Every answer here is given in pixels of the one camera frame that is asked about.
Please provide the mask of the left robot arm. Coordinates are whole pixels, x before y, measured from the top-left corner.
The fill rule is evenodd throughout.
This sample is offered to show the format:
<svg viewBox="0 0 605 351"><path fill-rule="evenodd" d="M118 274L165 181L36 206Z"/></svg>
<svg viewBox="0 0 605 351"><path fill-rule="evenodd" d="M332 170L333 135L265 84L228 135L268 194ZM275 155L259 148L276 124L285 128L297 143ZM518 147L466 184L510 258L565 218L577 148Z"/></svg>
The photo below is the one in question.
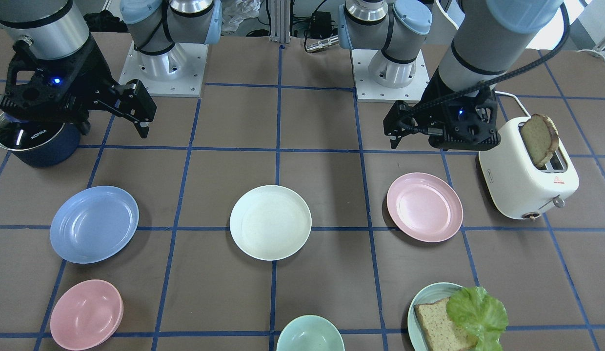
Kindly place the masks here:
<svg viewBox="0 0 605 351"><path fill-rule="evenodd" d="M498 146L496 85L552 58L569 36L562 0L459 0L457 7L463 16L459 24L437 0L347 0L340 6L340 46L374 51L368 71L381 86L407 86L423 45L447 45L419 102L409 106L398 100L383 118L383 133L393 149L412 134L425 134L430 146L444 150L487 151ZM512 69L557 13L563 18L557 46Z"/></svg>

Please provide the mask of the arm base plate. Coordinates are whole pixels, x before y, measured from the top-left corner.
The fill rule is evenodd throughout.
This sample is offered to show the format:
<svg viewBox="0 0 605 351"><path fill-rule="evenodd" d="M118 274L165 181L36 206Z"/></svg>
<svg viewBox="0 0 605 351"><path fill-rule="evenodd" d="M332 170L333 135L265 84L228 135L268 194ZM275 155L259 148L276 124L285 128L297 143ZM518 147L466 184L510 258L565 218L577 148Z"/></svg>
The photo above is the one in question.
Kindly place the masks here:
<svg viewBox="0 0 605 351"><path fill-rule="evenodd" d="M209 45L177 43L168 53L150 56L129 47L119 82L137 78L151 97L199 98Z"/></svg>
<svg viewBox="0 0 605 351"><path fill-rule="evenodd" d="M406 65L385 62L379 50L352 50L351 58L358 102L415 104L429 83L422 52Z"/></svg>

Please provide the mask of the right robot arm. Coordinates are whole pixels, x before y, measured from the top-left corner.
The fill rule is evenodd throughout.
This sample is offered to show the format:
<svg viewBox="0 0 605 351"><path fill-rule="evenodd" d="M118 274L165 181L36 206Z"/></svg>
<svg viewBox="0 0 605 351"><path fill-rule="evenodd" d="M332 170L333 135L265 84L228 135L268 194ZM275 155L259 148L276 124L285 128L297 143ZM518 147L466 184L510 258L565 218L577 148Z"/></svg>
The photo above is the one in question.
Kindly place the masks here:
<svg viewBox="0 0 605 351"><path fill-rule="evenodd" d="M104 110L146 138L156 104L137 78L126 84L113 78L93 31L122 26L138 53L162 57L180 43L218 42L222 2L122 0L120 10L122 19L104 11L85 16L72 0L0 0L0 26L14 51L0 109L17 120L73 124L83 135L90 111Z"/></svg>

